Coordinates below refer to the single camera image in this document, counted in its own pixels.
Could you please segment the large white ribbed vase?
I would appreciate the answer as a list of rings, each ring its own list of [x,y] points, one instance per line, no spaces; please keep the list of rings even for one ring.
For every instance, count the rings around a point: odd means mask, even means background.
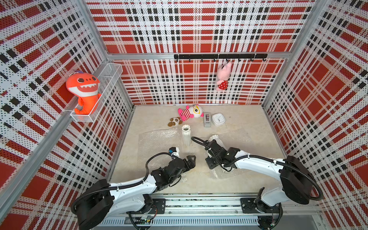
[[[216,141],[216,143],[224,148],[224,144],[218,135],[213,135],[209,138],[209,141]]]

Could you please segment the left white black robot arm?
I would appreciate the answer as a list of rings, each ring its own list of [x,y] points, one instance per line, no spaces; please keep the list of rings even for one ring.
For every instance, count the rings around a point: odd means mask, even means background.
[[[147,213],[153,206],[153,193],[168,188],[181,174],[196,166],[194,155],[185,159],[173,153],[168,156],[172,160],[166,167],[153,171],[147,168],[143,178],[112,184],[102,179],[94,183],[71,204],[71,211],[78,219],[78,228],[90,230],[114,214]]]

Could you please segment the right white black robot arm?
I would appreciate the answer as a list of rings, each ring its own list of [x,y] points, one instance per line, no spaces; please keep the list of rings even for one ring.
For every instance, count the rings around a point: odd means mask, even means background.
[[[323,191],[312,174],[295,157],[273,159],[237,148],[225,149],[219,139],[206,140],[202,146],[209,155],[206,162],[210,169],[219,166],[226,172],[250,170],[278,181],[275,186],[262,187],[258,191],[251,209],[259,213],[281,209],[281,203],[290,200],[307,205],[311,200],[324,199]]]

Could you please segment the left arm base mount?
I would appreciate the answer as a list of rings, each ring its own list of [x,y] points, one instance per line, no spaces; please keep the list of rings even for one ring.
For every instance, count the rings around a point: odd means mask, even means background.
[[[154,198],[145,204],[139,211],[131,212],[131,214],[164,214],[166,207],[166,199]]]

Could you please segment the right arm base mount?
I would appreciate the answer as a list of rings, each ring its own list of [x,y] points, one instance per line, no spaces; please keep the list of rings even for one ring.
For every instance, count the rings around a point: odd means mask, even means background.
[[[256,198],[241,198],[241,208],[243,213],[251,214],[278,214],[280,212],[280,205],[276,204],[272,207],[266,205],[261,200]]]

